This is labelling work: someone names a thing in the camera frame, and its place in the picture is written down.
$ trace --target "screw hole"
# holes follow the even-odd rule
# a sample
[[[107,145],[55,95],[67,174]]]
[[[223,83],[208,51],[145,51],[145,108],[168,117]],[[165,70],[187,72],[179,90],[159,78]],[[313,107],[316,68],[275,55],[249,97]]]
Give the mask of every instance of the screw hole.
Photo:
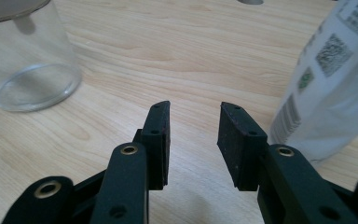
[[[285,157],[292,157],[295,155],[295,152],[287,147],[278,147],[277,151],[281,156],[285,156]]]
[[[118,205],[118,206],[114,206],[112,207],[112,209],[110,209],[109,215],[115,219],[119,219],[122,218],[126,215],[127,213],[127,209],[125,206],[123,205]]]
[[[327,218],[333,219],[333,220],[339,220],[340,219],[340,215],[339,213],[331,208],[331,207],[326,207],[326,206],[322,206],[319,208],[319,211],[322,213],[322,215],[324,215]]]
[[[132,155],[138,151],[137,147],[124,147],[121,149],[121,154]]]
[[[34,192],[34,196],[38,199],[45,199],[53,196],[61,189],[60,182],[56,180],[49,181],[39,186]]]

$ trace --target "wooden table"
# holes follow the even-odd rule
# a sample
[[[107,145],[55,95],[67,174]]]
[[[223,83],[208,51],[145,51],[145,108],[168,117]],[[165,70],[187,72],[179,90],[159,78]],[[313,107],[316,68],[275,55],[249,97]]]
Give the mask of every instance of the wooden table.
[[[0,109],[0,221],[33,182],[78,183],[106,168],[149,107],[170,100],[169,185],[151,191],[151,223],[263,223],[255,192],[239,192],[216,145],[220,103],[268,130],[296,59],[336,2],[56,0],[83,71],[64,102],[33,113]],[[358,180],[358,137],[319,172]]]

